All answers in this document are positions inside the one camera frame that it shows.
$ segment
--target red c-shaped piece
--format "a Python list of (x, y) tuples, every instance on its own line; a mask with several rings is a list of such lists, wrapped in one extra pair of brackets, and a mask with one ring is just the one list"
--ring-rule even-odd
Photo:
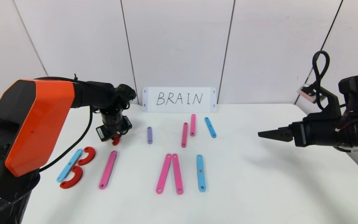
[(120, 136), (114, 136), (114, 140), (112, 142), (113, 146), (118, 145), (118, 143), (120, 143)]
[(88, 164), (89, 162), (92, 161), (92, 159), (94, 159), (96, 151), (94, 148), (92, 147), (85, 147), (84, 152), (88, 153), (88, 156), (84, 159), (80, 159), (78, 160), (78, 165), (79, 166), (83, 166), (85, 164)]
[(79, 167), (79, 166), (74, 166), (73, 168), (71, 168), (71, 171), (74, 172), (74, 177), (71, 179), (71, 180), (68, 180), (68, 181), (63, 181), (61, 184), (60, 184), (60, 187), (63, 188), (63, 189), (67, 189), (67, 188), (70, 188), (72, 186), (74, 186), (75, 184), (77, 184), (81, 178), (82, 178), (82, 174), (84, 173), (82, 171), (82, 168)]

